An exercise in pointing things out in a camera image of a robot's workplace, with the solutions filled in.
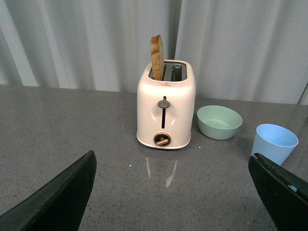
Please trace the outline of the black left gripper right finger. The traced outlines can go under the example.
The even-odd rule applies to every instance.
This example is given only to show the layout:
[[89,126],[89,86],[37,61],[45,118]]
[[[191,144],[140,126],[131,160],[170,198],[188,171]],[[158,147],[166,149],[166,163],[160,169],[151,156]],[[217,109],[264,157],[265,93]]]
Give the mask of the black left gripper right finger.
[[279,231],[308,229],[308,183],[261,154],[248,169],[257,193]]

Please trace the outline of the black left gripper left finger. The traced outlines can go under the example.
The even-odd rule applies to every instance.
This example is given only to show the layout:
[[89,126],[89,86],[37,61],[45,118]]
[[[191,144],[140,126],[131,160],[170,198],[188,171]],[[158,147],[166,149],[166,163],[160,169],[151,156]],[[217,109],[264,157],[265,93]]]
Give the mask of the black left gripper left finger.
[[88,151],[0,217],[2,231],[77,231],[92,192],[97,160]]

